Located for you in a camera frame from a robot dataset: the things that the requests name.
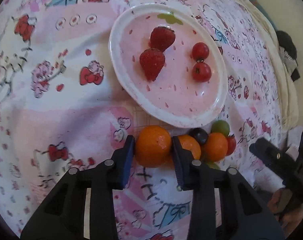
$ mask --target pink plate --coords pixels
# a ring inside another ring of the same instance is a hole
[[[157,26],[175,31],[176,40],[165,52],[166,64],[156,81],[148,82],[139,63],[149,48]],[[192,47],[204,42],[210,49],[205,62],[211,67],[209,82],[192,78],[196,63]],[[227,95],[224,60],[209,33],[195,19],[161,4],[144,4],[125,11],[114,23],[109,53],[117,78],[130,96],[149,114],[181,128],[208,124],[221,112]]]

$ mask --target red cherry tomato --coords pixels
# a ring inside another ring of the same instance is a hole
[[[228,150],[226,156],[229,156],[235,151],[237,142],[234,134],[232,136],[227,136],[226,139],[228,142]]]
[[[204,61],[209,56],[209,48],[203,42],[198,42],[192,48],[192,57],[195,61]]]
[[[192,77],[197,82],[207,82],[211,78],[211,69],[205,62],[197,62],[192,69]]]

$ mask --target beige fabric edge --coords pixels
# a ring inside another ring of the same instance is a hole
[[[276,32],[267,18],[249,1],[239,0],[251,14],[260,34],[266,42],[269,56],[277,79],[279,105],[282,114],[283,129],[289,130],[298,122],[298,98],[295,85],[286,66],[279,56],[279,44]]]

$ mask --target strawberry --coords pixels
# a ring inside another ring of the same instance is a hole
[[[139,57],[148,81],[155,81],[165,65],[165,55],[159,49],[146,49]]]
[[[156,27],[150,35],[150,47],[164,52],[175,41],[175,32],[167,27]]]

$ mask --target hello kitty print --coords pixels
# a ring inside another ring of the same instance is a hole
[[[281,116],[268,48],[238,0],[4,0],[0,214],[18,236],[69,168],[95,167],[148,125],[186,133],[144,112],[118,83],[109,58],[117,17],[150,2],[194,18],[224,58],[228,94],[218,119],[230,124],[237,147],[218,165],[250,173],[253,180],[268,178],[274,190],[281,185],[248,150],[262,136],[279,144]],[[126,189],[113,198],[119,238],[187,237],[192,194],[181,191],[172,167],[146,169],[133,162]]]

